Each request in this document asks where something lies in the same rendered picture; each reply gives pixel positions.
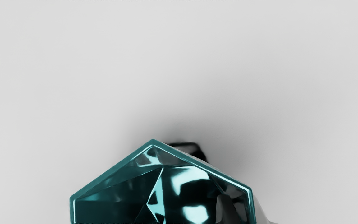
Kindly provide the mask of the teal faceted mug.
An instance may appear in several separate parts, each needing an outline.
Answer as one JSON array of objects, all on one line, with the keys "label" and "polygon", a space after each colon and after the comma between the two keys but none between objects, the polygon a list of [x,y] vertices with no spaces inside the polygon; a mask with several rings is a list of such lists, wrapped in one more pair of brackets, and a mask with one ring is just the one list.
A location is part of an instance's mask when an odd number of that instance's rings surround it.
[{"label": "teal faceted mug", "polygon": [[151,139],[70,197],[71,224],[277,224],[193,142]]}]

